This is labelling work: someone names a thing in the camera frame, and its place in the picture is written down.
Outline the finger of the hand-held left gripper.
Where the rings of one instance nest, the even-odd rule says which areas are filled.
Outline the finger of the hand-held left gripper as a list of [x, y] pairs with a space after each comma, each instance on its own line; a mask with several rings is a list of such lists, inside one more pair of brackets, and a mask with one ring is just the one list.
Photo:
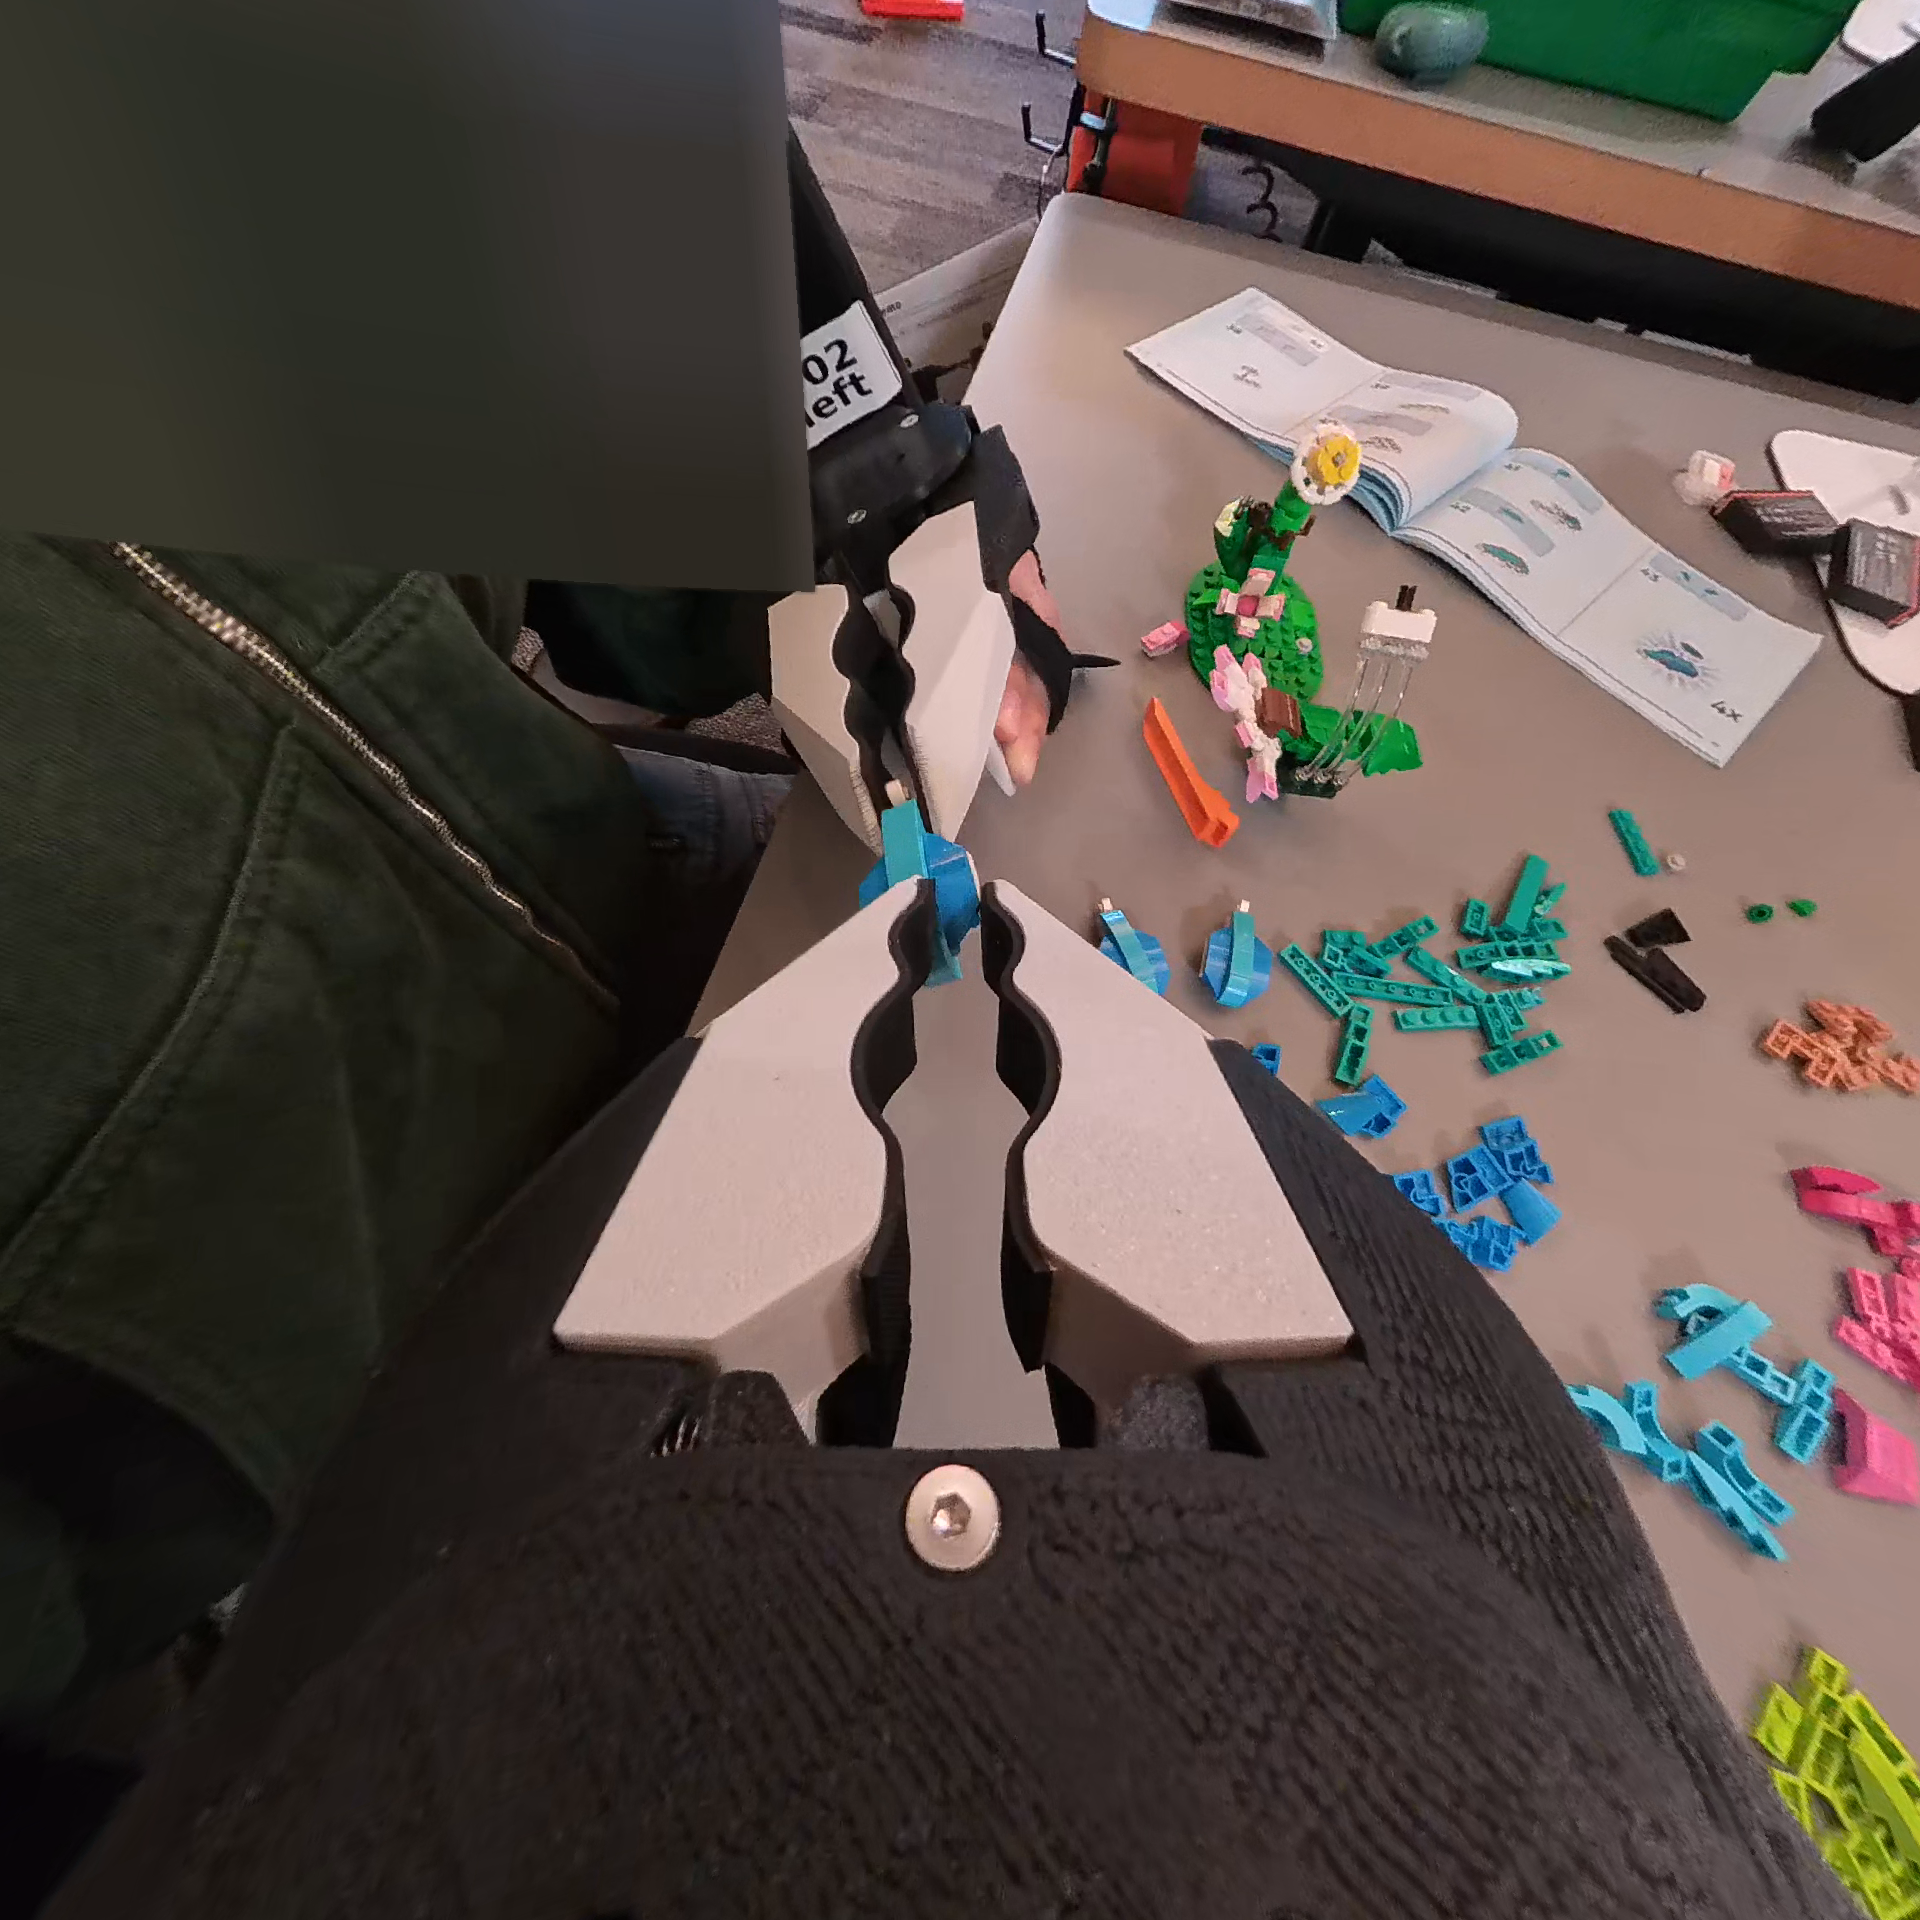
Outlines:
[[924, 826], [962, 837], [962, 821], [996, 757], [1016, 624], [986, 586], [972, 503], [924, 519], [891, 556], [900, 651], [913, 688], [885, 766], [921, 802]]
[[767, 613], [773, 715], [781, 741], [822, 792], [835, 817], [873, 853], [885, 853], [885, 812], [920, 796], [905, 715], [900, 645], [847, 586], [794, 592]]

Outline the green plastic bin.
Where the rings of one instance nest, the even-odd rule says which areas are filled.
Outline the green plastic bin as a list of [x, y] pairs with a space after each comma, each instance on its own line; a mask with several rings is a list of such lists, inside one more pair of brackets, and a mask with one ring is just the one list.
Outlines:
[[1854, 3], [1466, 3], [1474, 65], [1734, 124], [1775, 77], [1803, 77]]

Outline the pile of lime lego pieces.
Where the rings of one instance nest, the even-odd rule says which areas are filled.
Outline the pile of lime lego pieces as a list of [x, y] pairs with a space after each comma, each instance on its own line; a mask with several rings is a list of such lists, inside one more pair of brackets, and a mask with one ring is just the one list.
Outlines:
[[1803, 1646], [1749, 1737], [1772, 1787], [1865, 1918], [1916, 1918], [1916, 1761], [1829, 1651]]

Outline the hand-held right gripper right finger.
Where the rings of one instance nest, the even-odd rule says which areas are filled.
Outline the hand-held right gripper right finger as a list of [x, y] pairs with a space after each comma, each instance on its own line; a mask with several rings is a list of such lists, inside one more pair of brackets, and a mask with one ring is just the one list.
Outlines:
[[1207, 1034], [1006, 882], [981, 896], [1003, 1164], [1002, 1306], [1067, 1380], [1321, 1360], [1350, 1342]]

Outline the round dark green object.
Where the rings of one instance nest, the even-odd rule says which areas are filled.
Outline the round dark green object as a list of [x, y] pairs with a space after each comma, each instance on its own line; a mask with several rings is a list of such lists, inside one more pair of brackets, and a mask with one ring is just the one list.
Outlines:
[[1492, 38], [1492, 19], [1467, 3], [1393, 3], [1371, 32], [1375, 63], [1409, 86], [1448, 86], [1470, 70]]

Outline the pile of teal lego pieces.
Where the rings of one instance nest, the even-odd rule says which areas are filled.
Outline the pile of teal lego pieces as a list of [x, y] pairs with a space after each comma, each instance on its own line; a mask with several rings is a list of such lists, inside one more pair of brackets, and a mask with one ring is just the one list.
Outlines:
[[1466, 899], [1451, 928], [1417, 918], [1377, 936], [1326, 928], [1312, 950], [1277, 950], [1277, 973], [1330, 1018], [1330, 1085], [1359, 1093], [1388, 1034], [1466, 1036], [1487, 1078], [1558, 1058], [1550, 996], [1569, 979], [1565, 893], [1550, 859], [1524, 855], [1506, 899]]

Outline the person's blue jeans leg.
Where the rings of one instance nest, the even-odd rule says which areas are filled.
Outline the person's blue jeans leg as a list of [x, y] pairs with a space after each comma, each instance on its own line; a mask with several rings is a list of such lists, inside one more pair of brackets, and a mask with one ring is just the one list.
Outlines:
[[742, 891], [754, 882], [790, 796], [790, 775], [738, 770], [644, 747], [619, 747], [619, 757], [643, 793], [659, 878], [679, 891]]

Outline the person's left hand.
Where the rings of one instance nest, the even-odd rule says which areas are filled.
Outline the person's left hand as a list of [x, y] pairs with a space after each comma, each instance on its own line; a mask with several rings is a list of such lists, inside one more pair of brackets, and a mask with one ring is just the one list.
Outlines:
[[1012, 569], [1006, 608], [1016, 613], [1016, 658], [1006, 669], [1002, 703], [996, 713], [996, 744], [1003, 761], [1003, 788], [1016, 792], [1034, 782], [1044, 740], [1054, 731], [1054, 696], [1067, 688], [1072, 661], [1059, 637], [1059, 608], [1037, 566], [1024, 556]]

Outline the orange clamp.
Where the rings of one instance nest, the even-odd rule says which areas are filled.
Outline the orange clamp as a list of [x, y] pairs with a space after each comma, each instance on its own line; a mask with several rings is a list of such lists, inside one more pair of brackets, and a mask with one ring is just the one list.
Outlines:
[[1064, 194], [1089, 194], [1180, 219], [1206, 124], [1078, 89], [1067, 124]]

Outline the pile of light blue pieces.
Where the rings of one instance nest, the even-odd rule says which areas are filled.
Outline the pile of light blue pieces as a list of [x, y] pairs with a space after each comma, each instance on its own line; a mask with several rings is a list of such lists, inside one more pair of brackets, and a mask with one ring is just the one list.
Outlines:
[[[1756, 1342], [1772, 1330], [1762, 1307], [1692, 1284], [1668, 1287], [1655, 1313], [1674, 1330], [1667, 1352], [1674, 1380], [1736, 1379], [1772, 1408], [1775, 1451], [1797, 1466], [1819, 1459], [1835, 1430], [1835, 1379], [1819, 1360], [1785, 1373], [1762, 1357]], [[1574, 1384], [1568, 1398], [1607, 1451], [1690, 1495], [1746, 1554], [1769, 1564], [1788, 1559], [1779, 1536], [1795, 1507], [1753, 1468], [1728, 1424], [1701, 1424], [1692, 1441], [1674, 1441], [1655, 1380], [1629, 1380], [1617, 1393]]]

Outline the pile of blue lego pieces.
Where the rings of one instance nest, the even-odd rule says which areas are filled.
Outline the pile of blue lego pieces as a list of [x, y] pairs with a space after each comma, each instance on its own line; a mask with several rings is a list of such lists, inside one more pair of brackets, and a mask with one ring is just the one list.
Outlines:
[[1445, 1164], [1388, 1173], [1388, 1186], [1482, 1275], [1506, 1275], [1565, 1211], [1556, 1170], [1524, 1114], [1492, 1119]]

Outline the lego instruction booklet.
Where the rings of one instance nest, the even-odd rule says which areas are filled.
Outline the lego instruction booklet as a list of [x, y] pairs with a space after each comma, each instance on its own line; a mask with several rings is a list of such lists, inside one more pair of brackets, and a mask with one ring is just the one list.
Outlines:
[[1242, 290], [1129, 356], [1218, 420], [1292, 462], [1349, 427], [1350, 500], [1474, 583], [1525, 637], [1721, 767], [1820, 642], [1674, 559], [1480, 385], [1384, 367], [1267, 292]]

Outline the white tray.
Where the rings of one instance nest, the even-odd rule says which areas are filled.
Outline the white tray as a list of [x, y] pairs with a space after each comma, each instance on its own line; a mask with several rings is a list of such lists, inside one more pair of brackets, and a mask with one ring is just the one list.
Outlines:
[[[1865, 519], [1916, 534], [1916, 452], [1784, 430], [1769, 440], [1776, 484], [1816, 494], [1842, 522]], [[1884, 627], [1868, 613], [1827, 608], [1851, 662], [1895, 699], [1916, 696], [1916, 617]]]

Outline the pile of pink lego pieces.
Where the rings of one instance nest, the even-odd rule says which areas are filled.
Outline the pile of pink lego pieces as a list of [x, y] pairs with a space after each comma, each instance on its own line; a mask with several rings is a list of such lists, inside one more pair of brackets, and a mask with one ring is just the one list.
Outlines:
[[1848, 1268], [1835, 1341], [1874, 1373], [1916, 1393], [1916, 1199], [1832, 1164], [1788, 1170], [1797, 1209], [1862, 1234], [1881, 1268]]

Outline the white printed paper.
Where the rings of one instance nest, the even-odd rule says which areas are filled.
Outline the white printed paper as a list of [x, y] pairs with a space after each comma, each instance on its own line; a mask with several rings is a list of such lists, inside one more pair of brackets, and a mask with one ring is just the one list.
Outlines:
[[972, 373], [1021, 274], [1037, 226], [1037, 219], [1028, 219], [1006, 229], [878, 299], [882, 319], [920, 398], [965, 401]]

